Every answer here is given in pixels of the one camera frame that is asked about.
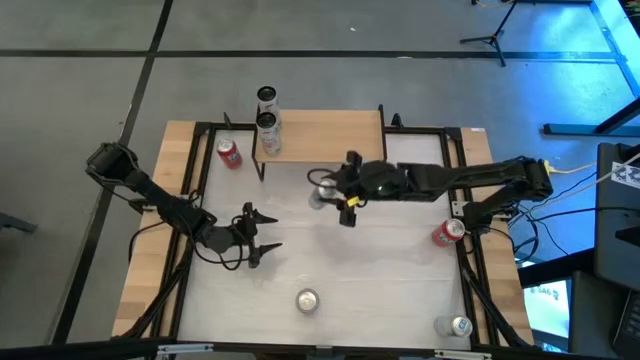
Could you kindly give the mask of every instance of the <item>can lid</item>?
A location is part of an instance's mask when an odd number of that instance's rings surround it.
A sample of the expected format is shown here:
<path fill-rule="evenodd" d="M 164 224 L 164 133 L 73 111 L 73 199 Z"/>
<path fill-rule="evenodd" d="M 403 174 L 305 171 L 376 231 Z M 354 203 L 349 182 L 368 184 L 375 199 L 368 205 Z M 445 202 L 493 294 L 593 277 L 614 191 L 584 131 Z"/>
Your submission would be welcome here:
<path fill-rule="evenodd" d="M 258 99 L 261 101 L 271 101 L 276 98 L 276 89 L 271 86 L 263 86 L 258 90 Z"/>
<path fill-rule="evenodd" d="M 456 316 L 451 321 L 451 328 L 456 336 L 467 337 L 473 331 L 473 324 L 465 316 Z"/>
<path fill-rule="evenodd" d="M 218 146 L 216 146 L 218 151 L 229 151 L 233 149 L 233 140 L 231 139 L 221 139 L 218 141 Z"/>
<path fill-rule="evenodd" d="M 447 221 L 447 232 L 451 236 L 462 237 L 465 232 L 464 223 L 458 219 L 451 219 Z"/>
<path fill-rule="evenodd" d="M 256 120 L 256 123 L 261 128 L 268 129 L 276 124 L 276 116 L 272 113 L 264 112 L 258 115 L 258 120 Z"/>
<path fill-rule="evenodd" d="M 308 314 L 314 312 L 320 303 L 320 298 L 311 289 L 302 289 L 296 296 L 296 307 L 301 312 Z"/>

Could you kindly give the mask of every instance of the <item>red soda can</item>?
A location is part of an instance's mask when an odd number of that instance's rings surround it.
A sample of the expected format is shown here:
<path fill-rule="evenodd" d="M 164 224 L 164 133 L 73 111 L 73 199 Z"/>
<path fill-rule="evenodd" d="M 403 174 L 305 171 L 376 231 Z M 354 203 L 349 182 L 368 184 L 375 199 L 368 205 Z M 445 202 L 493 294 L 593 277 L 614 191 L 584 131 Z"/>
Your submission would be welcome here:
<path fill-rule="evenodd" d="M 445 247 L 462 239 L 465 231 L 462 221 L 449 219 L 433 230 L 431 238 L 437 246 Z"/>
<path fill-rule="evenodd" d="M 238 151 L 238 147 L 236 143 L 231 139 L 222 139 L 218 141 L 218 145 L 216 145 L 216 151 L 222 162 L 229 169 L 237 169 L 242 165 L 242 156 L 240 156 L 240 151 Z"/>

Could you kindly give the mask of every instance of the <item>white can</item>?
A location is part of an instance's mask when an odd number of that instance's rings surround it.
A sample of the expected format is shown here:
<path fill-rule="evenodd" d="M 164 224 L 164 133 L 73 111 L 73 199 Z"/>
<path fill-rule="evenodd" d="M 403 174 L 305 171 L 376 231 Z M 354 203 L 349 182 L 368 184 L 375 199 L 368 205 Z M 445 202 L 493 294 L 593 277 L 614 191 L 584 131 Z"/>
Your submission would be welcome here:
<path fill-rule="evenodd" d="M 280 126 L 280 105 L 276 89 L 271 86 L 263 86 L 258 90 L 258 110 L 260 113 L 270 112 L 275 115 L 278 126 Z"/>
<path fill-rule="evenodd" d="M 261 113 L 256 120 L 256 128 L 264 152 L 269 156 L 278 156 L 282 151 L 282 141 L 276 116 L 270 112 Z"/>
<path fill-rule="evenodd" d="M 433 322 L 438 335 L 443 337 L 467 337 L 473 331 L 473 324 L 466 316 L 438 316 Z"/>

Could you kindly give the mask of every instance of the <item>white table surface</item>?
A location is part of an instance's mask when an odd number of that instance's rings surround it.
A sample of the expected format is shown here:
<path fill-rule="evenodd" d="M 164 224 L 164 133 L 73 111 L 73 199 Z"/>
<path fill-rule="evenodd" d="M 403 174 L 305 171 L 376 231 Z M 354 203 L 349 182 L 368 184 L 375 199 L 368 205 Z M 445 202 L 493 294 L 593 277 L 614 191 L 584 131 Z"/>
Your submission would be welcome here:
<path fill-rule="evenodd" d="M 279 219 L 259 225 L 257 245 L 282 242 L 260 266 L 234 272 L 194 257 L 179 339 L 269 344 L 469 349 L 468 339 L 443 338 L 437 316 L 464 314 L 454 247 L 436 247 L 430 234 L 449 218 L 448 197 L 434 203 L 369 203 L 357 209 L 357 226 L 338 224 L 330 206 L 307 200 L 306 173 L 336 164 L 267 164 L 261 183 L 251 161 L 250 131 L 218 131 L 233 138 L 243 156 L 227 169 L 213 154 L 203 207 L 228 224 L 253 202 Z M 433 135 L 387 135 L 388 161 L 442 164 Z M 208 249 L 201 252 L 217 260 Z M 237 258 L 231 249 L 225 258 Z M 320 306 L 300 313 L 295 297 L 314 289 Z"/>

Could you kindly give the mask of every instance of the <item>wooden platform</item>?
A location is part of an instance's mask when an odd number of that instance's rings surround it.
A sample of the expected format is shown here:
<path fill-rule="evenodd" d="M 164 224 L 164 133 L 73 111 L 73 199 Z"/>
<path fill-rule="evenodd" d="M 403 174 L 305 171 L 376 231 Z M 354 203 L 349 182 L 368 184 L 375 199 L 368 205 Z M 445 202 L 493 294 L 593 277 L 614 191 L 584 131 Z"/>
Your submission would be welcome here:
<path fill-rule="evenodd" d="M 282 152 L 269 156 L 258 137 L 258 163 L 343 163 L 355 150 L 366 160 L 383 160 L 382 120 L 377 110 L 280 110 Z"/>

